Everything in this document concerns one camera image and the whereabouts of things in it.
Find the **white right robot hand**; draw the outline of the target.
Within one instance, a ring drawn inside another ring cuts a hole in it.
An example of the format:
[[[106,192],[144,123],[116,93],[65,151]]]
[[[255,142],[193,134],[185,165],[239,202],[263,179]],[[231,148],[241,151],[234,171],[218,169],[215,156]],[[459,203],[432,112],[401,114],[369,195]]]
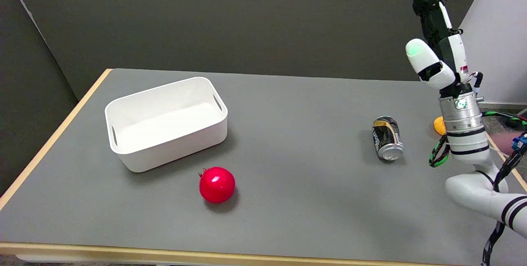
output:
[[[413,0],[424,39],[407,42],[405,51],[421,82],[440,92],[441,98],[470,93],[469,70],[462,29],[455,29],[445,7],[446,0]]]

